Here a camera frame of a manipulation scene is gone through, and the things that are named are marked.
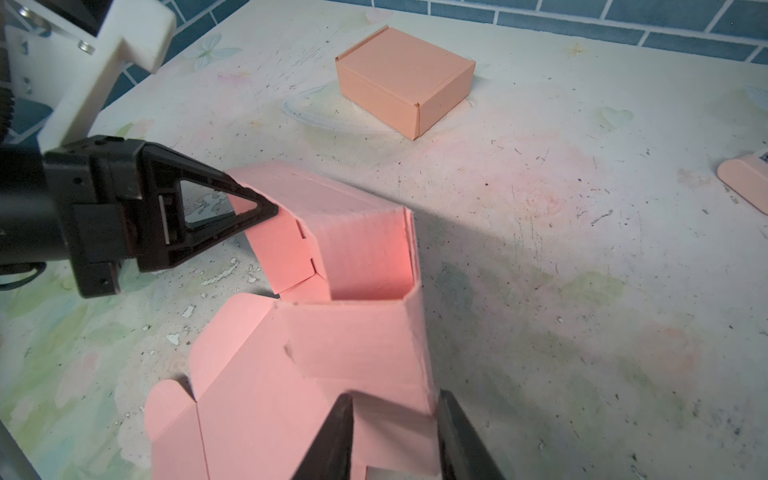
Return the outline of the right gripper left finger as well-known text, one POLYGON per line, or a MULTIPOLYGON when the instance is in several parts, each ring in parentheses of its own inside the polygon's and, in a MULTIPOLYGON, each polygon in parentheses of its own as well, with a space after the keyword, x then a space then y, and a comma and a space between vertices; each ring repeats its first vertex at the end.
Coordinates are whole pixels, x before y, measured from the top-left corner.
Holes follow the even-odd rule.
POLYGON ((349 393, 333 404, 293 480, 350 480, 354 435, 354 403, 349 393))

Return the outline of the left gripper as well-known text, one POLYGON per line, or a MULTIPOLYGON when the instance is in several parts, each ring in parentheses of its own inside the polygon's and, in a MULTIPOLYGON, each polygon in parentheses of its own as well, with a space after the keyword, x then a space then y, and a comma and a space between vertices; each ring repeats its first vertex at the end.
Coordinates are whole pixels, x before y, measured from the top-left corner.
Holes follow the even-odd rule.
POLYGON ((48 263, 67 260, 84 298, 116 295, 124 260, 142 272, 174 268, 279 213, 279 207, 226 173, 157 143, 94 136, 47 153, 1 148, 1 288, 20 288, 48 263), (142 164, 144 181, 141 193, 142 164), (181 184, 252 204, 189 223, 181 184))

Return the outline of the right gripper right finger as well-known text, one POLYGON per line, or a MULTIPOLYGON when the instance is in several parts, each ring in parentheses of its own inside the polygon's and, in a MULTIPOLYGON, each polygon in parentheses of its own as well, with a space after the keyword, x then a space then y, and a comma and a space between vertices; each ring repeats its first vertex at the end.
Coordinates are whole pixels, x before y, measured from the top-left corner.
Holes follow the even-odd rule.
POLYGON ((448 390, 439 393, 437 436, 443 479, 505 479, 455 395, 448 390))

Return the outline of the pink paper box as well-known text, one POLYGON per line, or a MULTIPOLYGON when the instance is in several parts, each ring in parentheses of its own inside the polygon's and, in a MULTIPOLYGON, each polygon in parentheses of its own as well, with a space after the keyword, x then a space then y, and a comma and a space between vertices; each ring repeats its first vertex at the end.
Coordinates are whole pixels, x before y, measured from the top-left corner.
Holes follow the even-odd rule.
POLYGON ((145 405, 156 479, 288 479, 337 397, 352 472, 440 470, 412 212, 285 163, 232 178, 278 206, 247 231, 273 295, 230 298, 193 343, 190 384, 145 405))

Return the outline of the orange paper box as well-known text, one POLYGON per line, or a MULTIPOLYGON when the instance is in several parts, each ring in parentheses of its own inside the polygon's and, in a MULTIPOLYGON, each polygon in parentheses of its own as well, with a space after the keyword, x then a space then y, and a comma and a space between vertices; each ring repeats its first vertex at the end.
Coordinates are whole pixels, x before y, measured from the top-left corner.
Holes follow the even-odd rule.
POLYGON ((335 66, 345 98, 415 140, 470 94, 476 62, 384 26, 335 66))

